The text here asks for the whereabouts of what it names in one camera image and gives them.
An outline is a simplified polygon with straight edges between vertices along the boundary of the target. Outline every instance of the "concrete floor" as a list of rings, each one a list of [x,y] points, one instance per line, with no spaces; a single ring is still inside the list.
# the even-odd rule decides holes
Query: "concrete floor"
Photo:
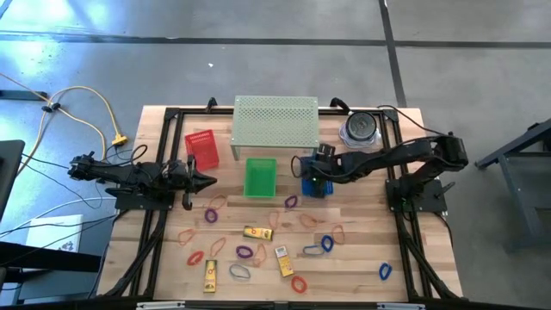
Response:
[[[547,1],[387,3],[397,40],[551,40]],[[37,19],[38,14],[44,17]],[[7,31],[242,38],[384,39],[381,25],[376,0],[14,0],[0,20],[0,30]],[[462,137],[472,162],[549,117],[548,49],[399,48],[397,54],[408,106],[422,109],[428,127]],[[377,46],[0,41],[0,71],[50,93],[71,85],[101,91],[131,139],[146,104],[206,104],[210,96],[232,104],[236,95],[317,96],[321,104],[338,96],[354,106],[396,104],[387,49]],[[3,79],[0,88],[17,89]],[[76,91],[61,103],[100,127],[108,140],[114,135],[107,111],[92,95]],[[29,152],[40,115],[36,102],[2,102],[0,140],[25,140]],[[95,132],[55,115],[36,157],[67,163],[91,150],[100,150]],[[32,166],[83,196],[97,196],[93,183],[72,181],[65,170]],[[481,172],[470,165],[443,179],[457,182],[447,201],[464,295],[474,301],[551,307],[551,251],[509,255],[503,250],[505,241],[518,236],[519,223],[499,168]],[[0,231],[75,199],[25,170],[15,182]],[[85,220],[94,220],[112,210],[111,201],[99,211],[78,203],[54,215],[84,214]],[[84,232],[82,250],[101,254],[109,229],[105,223]],[[25,238],[19,232],[5,239]],[[25,284],[22,295],[82,294],[94,281],[93,275],[82,274],[82,281],[48,285],[57,276],[66,275]]]

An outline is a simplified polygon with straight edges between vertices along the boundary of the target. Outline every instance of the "green container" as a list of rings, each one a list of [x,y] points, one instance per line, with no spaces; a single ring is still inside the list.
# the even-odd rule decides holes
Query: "green container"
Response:
[[[277,160],[247,158],[243,195],[250,198],[273,198],[276,195]]]

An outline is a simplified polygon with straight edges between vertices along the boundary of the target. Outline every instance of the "yellow package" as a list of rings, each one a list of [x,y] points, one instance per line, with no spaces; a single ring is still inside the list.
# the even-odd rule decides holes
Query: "yellow package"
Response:
[[[282,276],[291,276],[294,272],[293,267],[291,266],[291,258],[289,258],[285,246],[275,248],[275,256],[277,257],[277,262],[279,263],[279,270],[282,271]]]
[[[268,228],[245,226],[243,236],[272,241],[274,239],[274,231]]]
[[[216,260],[205,262],[205,289],[203,293],[216,292]]]

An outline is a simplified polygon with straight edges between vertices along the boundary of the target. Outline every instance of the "wooden tabletop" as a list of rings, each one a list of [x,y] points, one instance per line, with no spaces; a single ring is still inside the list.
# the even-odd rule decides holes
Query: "wooden tabletop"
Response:
[[[144,106],[134,146],[149,146],[141,161],[155,161],[158,140],[163,123],[165,106]],[[413,120],[423,124],[418,108],[403,108]],[[345,122],[345,116],[320,116],[321,142],[337,147],[337,152],[347,152],[337,135],[337,129]],[[399,119],[403,140],[424,136],[424,131],[404,117]],[[387,170],[373,171],[355,183],[335,184],[333,195],[326,199],[314,199],[300,195],[300,179],[292,176],[290,161],[293,155],[304,156],[304,150],[244,148],[241,160],[233,159],[230,148],[232,133],[231,115],[186,115],[184,134],[213,129],[220,166],[204,173],[217,177],[218,182],[193,195],[194,208],[185,211],[181,207],[181,195],[177,195],[174,209],[169,212],[164,233],[163,250],[158,270],[156,300],[221,300],[221,301],[406,301],[406,286],[399,253],[396,223],[388,211],[384,182]],[[174,126],[169,133],[167,146],[171,146]],[[185,143],[180,143],[179,158],[186,157]],[[243,197],[245,160],[249,157],[277,159],[276,197],[268,200]],[[410,171],[421,164],[410,164]],[[227,196],[227,204],[219,211],[214,224],[204,220],[205,208],[218,194]],[[299,196],[297,208],[284,212],[283,202],[292,194]],[[279,211],[279,224],[272,242],[243,237],[244,226],[269,228],[269,215]],[[304,227],[301,214],[308,214],[319,221],[314,228]],[[130,211],[115,223],[107,257],[103,266],[98,294],[112,288],[135,258],[144,217],[143,211]],[[461,285],[455,267],[454,253],[446,226],[434,214],[419,214],[419,224],[425,256],[437,274],[456,294],[461,295]],[[306,257],[305,245],[313,245],[324,234],[342,223],[345,244],[335,245],[330,253],[320,257]],[[185,246],[178,243],[178,233],[194,228],[195,237]],[[226,237],[226,244],[214,258],[218,261],[216,293],[203,293],[204,260],[196,266],[186,264],[195,251],[205,251],[209,257],[213,242]],[[235,249],[248,245],[253,250],[263,243],[268,258],[260,267],[252,260],[238,259]],[[291,288],[291,277],[283,278],[279,271],[274,249],[285,245],[296,275],[308,283],[304,294]],[[393,273],[386,281],[379,278],[378,270],[383,262],[393,266]],[[418,266],[412,258],[416,288],[421,292]],[[243,264],[251,272],[249,281],[236,281],[229,273],[232,264]],[[145,261],[141,290],[146,284],[150,259]]]

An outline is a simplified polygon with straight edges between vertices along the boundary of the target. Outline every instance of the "red basket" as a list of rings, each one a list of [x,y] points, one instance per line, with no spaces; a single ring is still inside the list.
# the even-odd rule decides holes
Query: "red basket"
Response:
[[[188,155],[195,155],[198,171],[218,167],[218,151],[214,141],[212,130],[205,130],[199,133],[186,135],[186,150]]]

